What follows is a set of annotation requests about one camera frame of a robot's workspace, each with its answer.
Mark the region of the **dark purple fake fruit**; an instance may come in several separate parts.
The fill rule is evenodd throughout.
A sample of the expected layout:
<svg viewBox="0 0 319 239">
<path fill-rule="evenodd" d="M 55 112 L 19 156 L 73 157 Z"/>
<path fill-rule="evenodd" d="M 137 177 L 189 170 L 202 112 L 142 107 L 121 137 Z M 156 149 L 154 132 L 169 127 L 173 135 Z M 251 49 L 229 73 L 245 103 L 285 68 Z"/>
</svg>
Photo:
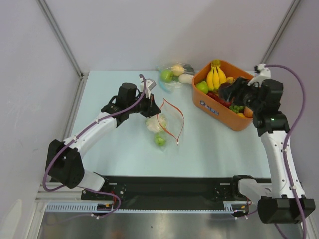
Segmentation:
<svg viewBox="0 0 319 239">
<path fill-rule="evenodd" d="M 235 87 L 228 82 L 221 84 L 218 89 L 220 98 L 222 98 L 223 100 L 227 102 L 232 101 L 234 91 L 235 91 Z"/>
</svg>

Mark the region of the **red zip clear bag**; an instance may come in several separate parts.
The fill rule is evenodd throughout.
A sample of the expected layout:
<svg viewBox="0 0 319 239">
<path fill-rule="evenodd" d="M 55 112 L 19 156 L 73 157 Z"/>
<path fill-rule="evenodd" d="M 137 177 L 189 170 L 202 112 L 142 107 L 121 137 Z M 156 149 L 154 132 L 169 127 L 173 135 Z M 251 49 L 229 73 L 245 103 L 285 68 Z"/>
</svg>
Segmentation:
<svg viewBox="0 0 319 239">
<path fill-rule="evenodd" d="M 179 146 L 184 130 L 185 117 L 182 110 L 175 104 L 163 98 L 159 107 L 161 113 L 145 120 L 151 143 L 159 150 L 165 151 L 171 146 Z M 159 147 L 154 142 L 155 134 L 160 133 L 166 139 L 166 145 Z"/>
</svg>

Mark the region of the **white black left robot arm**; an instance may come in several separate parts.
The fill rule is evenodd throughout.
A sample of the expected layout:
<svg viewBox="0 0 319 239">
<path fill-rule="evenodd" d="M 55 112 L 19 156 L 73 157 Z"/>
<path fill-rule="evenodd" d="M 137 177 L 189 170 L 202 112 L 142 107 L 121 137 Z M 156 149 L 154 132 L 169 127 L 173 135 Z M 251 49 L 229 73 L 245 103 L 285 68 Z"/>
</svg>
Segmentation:
<svg viewBox="0 0 319 239">
<path fill-rule="evenodd" d="M 139 89 L 133 83 L 121 84 L 117 95 L 80 133 L 63 141 L 53 140 L 48 148 L 45 176 L 69 189 L 87 188 L 98 199 L 107 198 L 110 187 L 105 184 L 105 178 L 86 170 L 82 159 L 103 136 L 118 128 L 130 114 L 140 113 L 150 118 L 161 113 L 151 93 L 155 85 L 151 79 L 143 81 Z"/>
</svg>

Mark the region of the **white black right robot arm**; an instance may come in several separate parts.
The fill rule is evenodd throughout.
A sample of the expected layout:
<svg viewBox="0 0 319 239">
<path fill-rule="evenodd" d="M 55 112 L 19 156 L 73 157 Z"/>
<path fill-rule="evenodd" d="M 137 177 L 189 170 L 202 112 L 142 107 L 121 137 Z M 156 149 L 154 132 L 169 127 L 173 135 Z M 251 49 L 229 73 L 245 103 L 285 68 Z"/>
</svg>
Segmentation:
<svg viewBox="0 0 319 239">
<path fill-rule="evenodd" d="M 253 111 L 253 125 L 270 168 L 271 189 L 251 176 L 234 176 L 230 195 L 236 200 L 247 197 L 255 203 L 265 224 L 301 223 L 316 208 L 314 200 L 306 197 L 295 171 L 289 149 L 288 120 L 279 110 L 282 93 L 283 84 L 276 80 L 257 83 L 242 77 L 220 90 L 224 99 Z"/>
</svg>

